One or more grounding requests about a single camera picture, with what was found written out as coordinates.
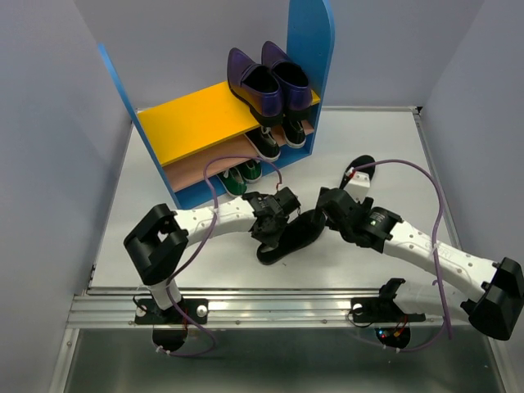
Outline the all-black lace sneaker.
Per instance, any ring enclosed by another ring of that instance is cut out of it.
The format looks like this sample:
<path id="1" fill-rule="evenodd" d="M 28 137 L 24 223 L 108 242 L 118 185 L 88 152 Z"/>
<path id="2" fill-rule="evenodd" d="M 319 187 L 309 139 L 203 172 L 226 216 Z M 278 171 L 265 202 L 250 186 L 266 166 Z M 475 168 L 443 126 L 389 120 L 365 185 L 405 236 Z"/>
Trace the all-black lace sneaker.
<path id="1" fill-rule="evenodd" d="M 287 224 L 276 247 L 258 247 L 258 261 L 263 265 L 275 264 L 287 255 L 309 246 L 319 238 L 326 221 L 324 213 L 316 209 L 299 214 Z"/>

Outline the all-black slip-on shoe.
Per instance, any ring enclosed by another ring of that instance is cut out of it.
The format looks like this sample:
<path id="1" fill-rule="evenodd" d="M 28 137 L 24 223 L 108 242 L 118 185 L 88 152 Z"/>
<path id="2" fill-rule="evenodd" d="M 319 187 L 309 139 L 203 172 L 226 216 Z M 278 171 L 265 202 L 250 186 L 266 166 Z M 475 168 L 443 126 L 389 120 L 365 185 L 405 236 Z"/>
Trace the all-black slip-on shoe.
<path id="1" fill-rule="evenodd" d="M 339 188 L 344 189 L 350 180 L 354 177 L 354 175 L 351 173 L 351 170 L 353 169 L 357 169 L 359 172 L 367 174 L 369 179 L 372 180 L 375 174 L 375 168 L 373 166 L 374 162 L 375 159 L 369 155 L 359 156 L 351 161 L 342 175 Z"/>

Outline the black sneaker orange sole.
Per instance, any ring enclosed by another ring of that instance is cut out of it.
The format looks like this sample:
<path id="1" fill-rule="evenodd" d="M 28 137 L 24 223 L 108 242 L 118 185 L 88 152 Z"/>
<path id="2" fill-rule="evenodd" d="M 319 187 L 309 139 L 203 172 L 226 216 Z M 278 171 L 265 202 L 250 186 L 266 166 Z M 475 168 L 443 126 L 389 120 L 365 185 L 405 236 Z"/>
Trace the black sneaker orange sole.
<path id="1" fill-rule="evenodd" d="M 276 161 L 280 157 L 280 146 L 271 134 L 270 127 L 261 126 L 245 134 L 257 155 L 268 161 Z"/>

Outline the black white-laced sneaker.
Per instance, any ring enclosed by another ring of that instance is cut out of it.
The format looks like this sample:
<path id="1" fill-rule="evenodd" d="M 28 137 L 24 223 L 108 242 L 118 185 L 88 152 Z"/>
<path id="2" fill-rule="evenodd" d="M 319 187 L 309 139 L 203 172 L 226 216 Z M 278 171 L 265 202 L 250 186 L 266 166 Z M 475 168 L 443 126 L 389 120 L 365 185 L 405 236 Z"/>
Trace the black white-laced sneaker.
<path id="1" fill-rule="evenodd" d="M 284 140 L 289 147 L 300 149 L 305 145 L 306 134 L 300 120 L 285 116 L 282 120 L 282 131 Z"/>

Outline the purple loafer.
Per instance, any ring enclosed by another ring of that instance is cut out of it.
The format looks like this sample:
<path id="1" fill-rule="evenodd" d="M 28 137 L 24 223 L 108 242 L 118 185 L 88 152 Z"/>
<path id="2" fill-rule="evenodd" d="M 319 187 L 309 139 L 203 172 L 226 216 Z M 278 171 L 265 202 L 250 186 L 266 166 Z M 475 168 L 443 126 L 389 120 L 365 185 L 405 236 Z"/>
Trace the purple loafer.
<path id="1" fill-rule="evenodd" d="M 263 44 L 261 60 L 281 86 L 285 116 L 293 121 L 306 120 L 313 101 L 306 73 L 272 41 Z"/>
<path id="2" fill-rule="evenodd" d="M 265 65 L 254 62 L 237 47 L 228 53 L 227 82 L 229 90 L 244 102 L 263 127 L 282 123 L 284 102 L 279 82 Z"/>

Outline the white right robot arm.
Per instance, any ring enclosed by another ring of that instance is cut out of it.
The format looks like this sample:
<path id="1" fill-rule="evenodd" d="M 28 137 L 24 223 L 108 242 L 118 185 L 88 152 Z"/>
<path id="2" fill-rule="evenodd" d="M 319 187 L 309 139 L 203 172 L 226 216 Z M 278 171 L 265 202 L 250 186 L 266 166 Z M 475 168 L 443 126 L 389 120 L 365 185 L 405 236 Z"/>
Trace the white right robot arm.
<path id="1" fill-rule="evenodd" d="M 461 308 L 468 321 L 488 337 L 507 341 L 523 308 L 523 272 L 509 258 L 494 262 L 466 254 L 418 231 L 373 200 L 354 201 L 339 188 L 323 189 L 317 207 L 349 243 L 409 262 L 467 299 Z"/>

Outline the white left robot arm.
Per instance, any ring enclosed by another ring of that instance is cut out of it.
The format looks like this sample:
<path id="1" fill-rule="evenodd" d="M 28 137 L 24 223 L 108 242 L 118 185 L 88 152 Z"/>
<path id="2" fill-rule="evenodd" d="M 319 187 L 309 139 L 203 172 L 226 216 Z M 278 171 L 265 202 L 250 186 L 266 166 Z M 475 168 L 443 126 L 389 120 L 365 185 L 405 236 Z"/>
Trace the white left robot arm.
<path id="1" fill-rule="evenodd" d="M 142 284 L 151 293 L 154 313 L 172 323 L 182 313 L 183 297 L 174 272 L 187 247 L 203 246 L 212 237 L 249 233 L 265 246 L 278 244 L 291 213 L 300 208 L 285 187 L 273 195 L 249 192 L 216 207 L 171 210 L 152 207 L 124 239 L 124 248 Z"/>

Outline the pink middle shelf board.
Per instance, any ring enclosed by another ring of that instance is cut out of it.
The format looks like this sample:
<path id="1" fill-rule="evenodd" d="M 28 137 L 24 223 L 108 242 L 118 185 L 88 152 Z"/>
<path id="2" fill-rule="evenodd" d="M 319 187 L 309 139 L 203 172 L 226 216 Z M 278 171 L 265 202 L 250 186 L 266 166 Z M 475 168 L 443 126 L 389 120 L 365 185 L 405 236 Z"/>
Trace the pink middle shelf board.
<path id="1" fill-rule="evenodd" d="M 306 136 L 314 133 L 313 126 L 307 120 L 302 121 L 302 125 Z M 283 147 L 289 146 L 285 142 L 282 126 L 274 127 L 272 135 L 281 147 L 280 158 L 283 158 Z M 166 165 L 163 167 L 163 170 L 173 191 L 178 192 L 203 180 L 203 170 L 206 164 L 213 159 L 223 156 L 258 156 L 258 154 L 248 139 L 243 135 L 239 135 Z M 229 167 L 239 165 L 243 162 L 242 160 L 249 159 L 230 158 L 216 161 L 208 168 L 207 174 L 217 174 Z"/>

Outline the yellow top shelf board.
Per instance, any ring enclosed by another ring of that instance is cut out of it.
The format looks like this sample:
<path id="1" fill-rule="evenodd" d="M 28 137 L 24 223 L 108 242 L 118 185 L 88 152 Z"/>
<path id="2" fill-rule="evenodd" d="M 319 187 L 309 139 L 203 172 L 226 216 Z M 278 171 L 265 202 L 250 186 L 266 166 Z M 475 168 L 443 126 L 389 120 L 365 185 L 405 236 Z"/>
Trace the yellow top shelf board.
<path id="1" fill-rule="evenodd" d="M 140 111 L 138 119 L 162 167 L 260 127 L 225 81 Z"/>

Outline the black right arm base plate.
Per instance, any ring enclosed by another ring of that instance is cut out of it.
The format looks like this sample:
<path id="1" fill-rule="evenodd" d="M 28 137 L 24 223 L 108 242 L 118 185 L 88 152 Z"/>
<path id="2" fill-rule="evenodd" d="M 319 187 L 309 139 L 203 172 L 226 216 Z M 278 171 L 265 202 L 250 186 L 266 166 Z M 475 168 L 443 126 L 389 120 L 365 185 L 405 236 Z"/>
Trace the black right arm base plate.
<path id="1" fill-rule="evenodd" d="M 351 300 L 350 316 L 355 323 L 421 323 L 425 314 L 409 314 L 393 300 L 378 297 L 357 297 Z"/>

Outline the aluminium mounting rail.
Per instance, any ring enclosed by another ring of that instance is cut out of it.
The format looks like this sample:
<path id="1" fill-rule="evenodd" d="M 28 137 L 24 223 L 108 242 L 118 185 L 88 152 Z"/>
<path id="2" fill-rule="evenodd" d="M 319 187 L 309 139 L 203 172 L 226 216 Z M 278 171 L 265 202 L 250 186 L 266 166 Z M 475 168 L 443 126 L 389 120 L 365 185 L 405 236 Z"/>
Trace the aluminium mounting rail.
<path id="1" fill-rule="evenodd" d="M 76 296 L 66 321 L 68 328 L 138 328 L 131 291 Z M 355 298 L 371 298 L 378 290 L 220 290 L 184 291 L 185 299 L 208 300 L 206 327 L 211 330 L 247 328 L 350 328 L 346 315 Z"/>

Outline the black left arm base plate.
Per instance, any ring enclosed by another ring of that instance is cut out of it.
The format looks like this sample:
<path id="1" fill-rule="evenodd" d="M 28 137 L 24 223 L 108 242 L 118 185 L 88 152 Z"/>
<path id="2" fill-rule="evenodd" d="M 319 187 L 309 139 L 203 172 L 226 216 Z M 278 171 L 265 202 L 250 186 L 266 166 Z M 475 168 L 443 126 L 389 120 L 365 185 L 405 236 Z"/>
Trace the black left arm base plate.
<path id="1" fill-rule="evenodd" d="M 188 323 L 174 307 L 167 310 L 160 309 L 152 298 L 133 299 L 136 306 L 134 322 L 137 325 L 180 325 Z M 180 308 L 196 323 L 207 323 L 209 301 L 203 298 L 184 299 Z"/>

